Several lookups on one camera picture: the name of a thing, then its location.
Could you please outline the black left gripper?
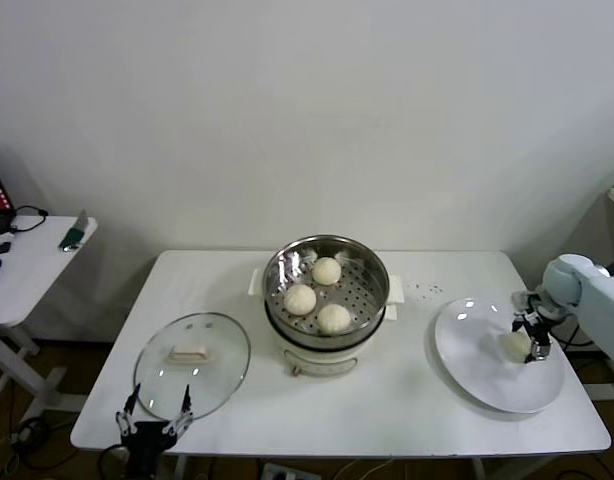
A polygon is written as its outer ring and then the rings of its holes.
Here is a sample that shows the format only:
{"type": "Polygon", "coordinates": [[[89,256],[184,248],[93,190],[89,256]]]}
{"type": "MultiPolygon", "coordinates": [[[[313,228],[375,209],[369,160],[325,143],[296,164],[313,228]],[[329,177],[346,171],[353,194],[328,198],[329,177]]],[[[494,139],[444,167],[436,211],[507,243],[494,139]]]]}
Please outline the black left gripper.
{"type": "Polygon", "coordinates": [[[184,434],[193,422],[190,387],[186,386],[178,416],[165,421],[141,421],[135,424],[133,411],[140,392],[137,384],[124,407],[116,413],[121,445],[128,451],[124,479],[154,479],[165,451],[177,443],[177,434],[184,434]]]}

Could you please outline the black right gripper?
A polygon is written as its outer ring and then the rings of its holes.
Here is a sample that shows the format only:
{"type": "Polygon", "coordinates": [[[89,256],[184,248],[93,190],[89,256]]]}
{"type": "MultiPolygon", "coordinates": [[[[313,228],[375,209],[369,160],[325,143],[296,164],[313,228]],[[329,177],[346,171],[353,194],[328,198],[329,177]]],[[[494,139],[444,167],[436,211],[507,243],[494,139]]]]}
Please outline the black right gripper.
{"type": "Polygon", "coordinates": [[[543,306],[541,297],[535,292],[518,291],[512,294],[511,299],[515,309],[511,332],[523,331],[530,338],[530,351],[524,363],[546,361],[552,342],[545,324],[555,322],[552,312],[543,306]]]}

